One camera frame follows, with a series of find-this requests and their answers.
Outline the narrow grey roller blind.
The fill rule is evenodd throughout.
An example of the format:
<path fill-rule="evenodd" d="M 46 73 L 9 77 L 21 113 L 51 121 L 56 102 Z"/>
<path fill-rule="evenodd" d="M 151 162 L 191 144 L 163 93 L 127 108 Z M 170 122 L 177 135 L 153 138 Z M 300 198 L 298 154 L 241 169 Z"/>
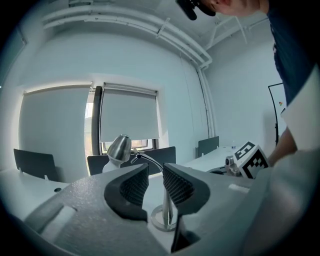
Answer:
<path fill-rule="evenodd" d="M 131 140 L 159 138 L 157 91 L 105 83 L 100 117 L 100 141 L 113 142 L 121 134 Z"/>

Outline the long dark desk divider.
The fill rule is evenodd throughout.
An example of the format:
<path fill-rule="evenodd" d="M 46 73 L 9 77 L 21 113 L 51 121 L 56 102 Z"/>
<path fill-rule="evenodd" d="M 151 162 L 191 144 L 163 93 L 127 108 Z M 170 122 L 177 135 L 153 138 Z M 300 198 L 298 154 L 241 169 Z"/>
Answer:
<path fill-rule="evenodd" d="M 155 150 L 147 150 L 144 153 L 156 160 L 159 164 L 163 165 L 164 163 L 176 163 L 176 147 L 167 147 L 162 149 L 155 149 Z M 156 167 L 154 163 L 151 163 L 147 159 L 140 158 L 137 159 L 134 163 L 131 163 L 131 160 L 134 158 L 133 155 L 130 156 L 129 161 L 120 165 L 121 168 L 132 166 L 132 165 L 139 165 L 147 163 L 149 164 L 149 175 L 154 175 L 160 173 L 160 169 Z M 88 156 L 87 157 L 88 167 L 90 175 L 97 175 L 101 174 L 103 171 L 103 167 L 109 162 L 109 157 L 107 155 L 96 155 L 96 156 Z"/>

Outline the navy shirt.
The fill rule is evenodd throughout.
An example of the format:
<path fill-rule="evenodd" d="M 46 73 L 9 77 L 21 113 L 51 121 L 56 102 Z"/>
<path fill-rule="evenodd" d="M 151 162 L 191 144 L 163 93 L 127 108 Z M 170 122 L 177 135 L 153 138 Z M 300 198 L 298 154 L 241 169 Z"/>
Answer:
<path fill-rule="evenodd" d="M 294 100 L 315 65 L 320 66 L 320 4 L 303 13 L 298 0 L 269 0 L 267 17 L 274 38 L 274 61 L 283 82 L 286 104 Z"/>

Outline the person's right forearm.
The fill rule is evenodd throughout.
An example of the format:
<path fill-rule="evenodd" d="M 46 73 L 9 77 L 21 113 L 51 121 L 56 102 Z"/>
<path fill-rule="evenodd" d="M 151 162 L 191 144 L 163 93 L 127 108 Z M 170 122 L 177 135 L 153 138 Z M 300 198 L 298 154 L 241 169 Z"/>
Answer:
<path fill-rule="evenodd" d="M 287 127 L 285 131 L 282 133 L 275 149 L 268 157 L 269 165 L 273 167 L 277 161 L 288 155 L 294 154 L 296 151 L 297 145 L 295 143 L 291 131 Z"/>

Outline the short dark desk divider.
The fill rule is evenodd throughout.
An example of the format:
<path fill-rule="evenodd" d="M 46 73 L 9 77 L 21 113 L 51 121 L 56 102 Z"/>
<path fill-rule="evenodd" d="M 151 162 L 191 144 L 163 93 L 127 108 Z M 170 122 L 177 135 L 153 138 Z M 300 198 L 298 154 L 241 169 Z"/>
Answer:
<path fill-rule="evenodd" d="M 50 181 L 59 182 L 60 177 L 56 170 L 52 154 L 37 153 L 26 150 L 14 149 L 16 167 L 23 173 Z"/>

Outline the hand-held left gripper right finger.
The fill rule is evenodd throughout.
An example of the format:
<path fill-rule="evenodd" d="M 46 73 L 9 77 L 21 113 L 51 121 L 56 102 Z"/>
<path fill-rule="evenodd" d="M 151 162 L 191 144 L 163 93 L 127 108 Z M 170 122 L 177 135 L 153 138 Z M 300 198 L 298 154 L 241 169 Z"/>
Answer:
<path fill-rule="evenodd" d="M 173 163 L 163 166 L 163 185 L 177 209 L 171 252 L 182 250 L 222 227 L 253 182 Z"/>

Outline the whiteboard with black frame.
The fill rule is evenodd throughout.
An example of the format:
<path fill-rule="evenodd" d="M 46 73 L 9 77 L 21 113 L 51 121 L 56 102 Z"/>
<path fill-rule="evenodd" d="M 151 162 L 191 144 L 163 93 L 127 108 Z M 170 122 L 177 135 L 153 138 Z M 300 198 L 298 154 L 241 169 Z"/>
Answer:
<path fill-rule="evenodd" d="M 275 113 L 275 145 L 277 146 L 280 137 L 286 130 L 286 123 L 282 118 L 282 113 L 287 108 L 286 95 L 283 83 L 272 84 L 268 86 L 268 90 L 271 96 L 273 109 Z"/>

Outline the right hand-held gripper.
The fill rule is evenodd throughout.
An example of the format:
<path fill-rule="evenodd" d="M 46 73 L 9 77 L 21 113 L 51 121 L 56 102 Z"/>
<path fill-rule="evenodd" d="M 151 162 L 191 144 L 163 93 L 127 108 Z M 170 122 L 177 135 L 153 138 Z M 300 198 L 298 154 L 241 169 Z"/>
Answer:
<path fill-rule="evenodd" d="M 269 162 L 261 147 L 248 141 L 225 158 L 224 167 L 229 175 L 255 179 L 260 170 L 269 167 Z"/>

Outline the white pipe bundle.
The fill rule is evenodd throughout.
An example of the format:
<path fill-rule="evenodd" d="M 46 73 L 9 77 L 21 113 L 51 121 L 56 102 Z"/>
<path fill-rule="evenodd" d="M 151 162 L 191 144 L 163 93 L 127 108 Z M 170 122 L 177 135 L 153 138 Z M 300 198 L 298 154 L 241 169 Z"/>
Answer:
<path fill-rule="evenodd" d="M 208 121 L 209 137 L 215 136 L 213 102 L 209 95 L 204 69 L 213 59 L 193 38 L 155 15 L 112 5 L 82 5 L 50 12 L 42 18 L 43 28 L 49 29 L 72 22 L 110 23 L 131 27 L 155 36 L 176 48 L 194 64 L 199 77 Z"/>

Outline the silver desk lamp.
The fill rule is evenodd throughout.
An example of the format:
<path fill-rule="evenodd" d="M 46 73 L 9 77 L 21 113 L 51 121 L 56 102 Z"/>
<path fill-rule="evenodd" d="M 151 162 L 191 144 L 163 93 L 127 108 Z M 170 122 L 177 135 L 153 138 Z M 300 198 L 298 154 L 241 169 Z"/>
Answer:
<path fill-rule="evenodd" d="M 109 161 L 104 165 L 102 172 L 107 173 L 119 169 L 121 164 L 129 161 L 131 155 L 134 156 L 131 161 L 132 163 L 139 158 L 143 158 L 155 164 L 161 172 L 164 171 L 163 165 L 158 163 L 155 159 L 141 151 L 132 149 L 131 138 L 126 134 L 121 134 L 115 138 L 107 149 Z M 172 201 L 168 191 L 165 189 L 163 194 L 163 203 L 152 211 L 150 220 L 156 229 L 162 232 L 172 232 L 176 229 L 176 223 L 173 222 L 173 219 L 174 211 Z"/>

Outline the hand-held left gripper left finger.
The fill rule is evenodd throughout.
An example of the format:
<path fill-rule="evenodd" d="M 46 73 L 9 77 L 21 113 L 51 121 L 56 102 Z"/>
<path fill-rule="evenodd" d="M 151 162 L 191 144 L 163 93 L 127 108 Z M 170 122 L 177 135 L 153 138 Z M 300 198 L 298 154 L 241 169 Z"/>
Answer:
<path fill-rule="evenodd" d="M 143 210 L 149 166 L 77 180 L 38 206 L 25 224 L 47 251 L 77 256 L 166 256 Z"/>

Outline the wide grey roller blind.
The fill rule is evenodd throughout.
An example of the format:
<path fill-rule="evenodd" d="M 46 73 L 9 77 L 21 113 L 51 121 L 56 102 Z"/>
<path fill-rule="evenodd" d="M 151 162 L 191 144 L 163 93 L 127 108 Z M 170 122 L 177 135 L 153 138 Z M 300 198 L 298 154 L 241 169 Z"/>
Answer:
<path fill-rule="evenodd" d="M 88 176 L 85 114 L 90 85 L 26 92 L 19 114 L 19 148 L 51 154 L 66 183 Z"/>

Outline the window with dark frame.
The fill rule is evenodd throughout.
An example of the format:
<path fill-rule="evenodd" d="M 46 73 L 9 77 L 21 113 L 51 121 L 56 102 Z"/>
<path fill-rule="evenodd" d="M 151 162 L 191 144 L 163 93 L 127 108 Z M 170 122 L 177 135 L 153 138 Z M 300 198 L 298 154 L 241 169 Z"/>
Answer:
<path fill-rule="evenodd" d="M 89 91 L 84 118 L 84 152 L 85 156 L 105 155 L 112 142 L 100 140 L 101 108 L 104 94 L 104 84 Z M 138 150 L 153 150 L 157 148 L 156 139 L 132 140 L 132 148 Z"/>

